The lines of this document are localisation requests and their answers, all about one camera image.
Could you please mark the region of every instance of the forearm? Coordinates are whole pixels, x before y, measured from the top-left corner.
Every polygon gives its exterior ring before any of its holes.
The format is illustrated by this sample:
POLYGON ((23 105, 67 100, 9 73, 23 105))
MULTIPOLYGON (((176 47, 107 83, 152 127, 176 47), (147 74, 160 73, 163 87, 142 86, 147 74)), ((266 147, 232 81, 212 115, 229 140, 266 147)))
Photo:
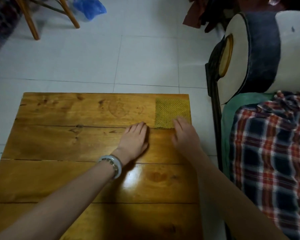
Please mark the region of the forearm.
POLYGON ((102 161, 38 203, 0 233, 4 240, 59 239, 114 176, 102 161))
POLYGON ((209 160, 204 152, 191 159, 207 195, 215 203, 237 240, 288 239, 247 196, 209 160))

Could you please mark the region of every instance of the yellow cloth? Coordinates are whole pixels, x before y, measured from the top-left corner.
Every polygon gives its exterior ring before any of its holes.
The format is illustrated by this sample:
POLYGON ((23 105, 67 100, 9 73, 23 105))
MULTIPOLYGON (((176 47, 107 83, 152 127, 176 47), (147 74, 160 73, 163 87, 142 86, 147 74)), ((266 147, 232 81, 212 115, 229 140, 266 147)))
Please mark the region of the yellow cloth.
POLYGON ((184 117, 191 123, 190 103, 185 99, 162 99, 155 101, 155 128, 174 128, 172 119, 184 117))

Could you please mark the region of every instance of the checkered cloth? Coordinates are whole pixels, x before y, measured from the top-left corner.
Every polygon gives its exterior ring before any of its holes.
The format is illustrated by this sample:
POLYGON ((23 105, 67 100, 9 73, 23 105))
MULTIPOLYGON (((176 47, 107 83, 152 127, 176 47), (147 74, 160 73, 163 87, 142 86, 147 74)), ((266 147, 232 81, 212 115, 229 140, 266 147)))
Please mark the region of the checkered cloth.
POLYGON ((0 40, 11 34, 21 16, 15 0, 0 0, 0 40))
POLYGON ((230 135, 231 181, 290 239, 300 239, 300 93, 241 106, 230 135))

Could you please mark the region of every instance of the person's left hand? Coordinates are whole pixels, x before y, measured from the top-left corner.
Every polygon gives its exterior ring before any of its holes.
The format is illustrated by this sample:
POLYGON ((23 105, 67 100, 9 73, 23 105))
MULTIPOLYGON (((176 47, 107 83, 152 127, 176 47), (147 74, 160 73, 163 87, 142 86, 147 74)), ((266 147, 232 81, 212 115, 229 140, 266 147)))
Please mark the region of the person's left hand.
POLYGON ((123 133, 117 149, 111 154, 117 157, 122 166, 136 159, 148 147, 145 142, 148 126, 144 122, 129 126, 123 133))

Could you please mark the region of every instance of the bracelet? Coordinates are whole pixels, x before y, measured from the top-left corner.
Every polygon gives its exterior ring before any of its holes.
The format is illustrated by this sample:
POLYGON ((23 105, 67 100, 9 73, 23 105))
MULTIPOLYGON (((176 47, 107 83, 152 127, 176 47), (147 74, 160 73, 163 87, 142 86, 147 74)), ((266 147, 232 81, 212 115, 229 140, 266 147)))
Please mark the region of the bracelet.
POLYGON ((120 160, 112 155, 104 155, 99 158, 98 162, 101 162, 104 160, 109 162, 113 166, 113 168, 114 168, 114 177, 113 178, 114 179, 118 178, 122 172, 122 164, 121 164, 120 160))

